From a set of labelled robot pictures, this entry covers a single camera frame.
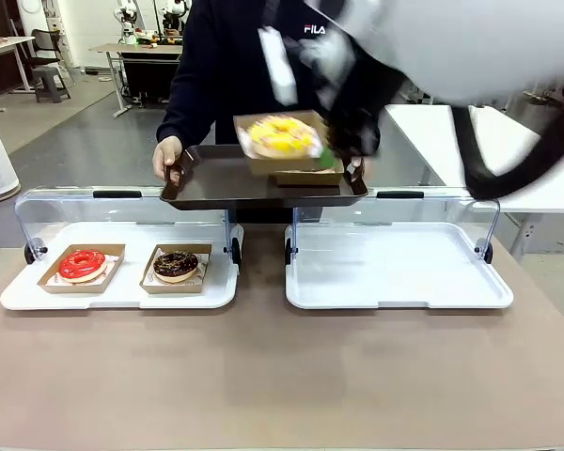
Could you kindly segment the person right hand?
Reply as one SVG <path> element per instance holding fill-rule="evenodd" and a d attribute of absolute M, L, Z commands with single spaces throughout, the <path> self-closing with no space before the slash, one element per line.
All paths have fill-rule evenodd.
<path fill-rule="evenodd" d="M 176 136 L 168 136 L 154 149 L 152 165 L 154 175 L 164 181 L 179 184 L 180 171 L 173 167 L 183 151 L 182 143 Z"/>

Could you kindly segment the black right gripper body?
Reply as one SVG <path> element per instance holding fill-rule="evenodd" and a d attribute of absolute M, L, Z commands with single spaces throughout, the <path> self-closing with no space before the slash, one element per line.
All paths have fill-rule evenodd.
<path fill-rule="evenodd" d="M 403 73 L 372 57 L 348 35 L 315 39 L 308 48 L 308 66 L 319 83 L 333 152 L 341 159 L 376 155 L 379 118 L 403 85 Z"/>

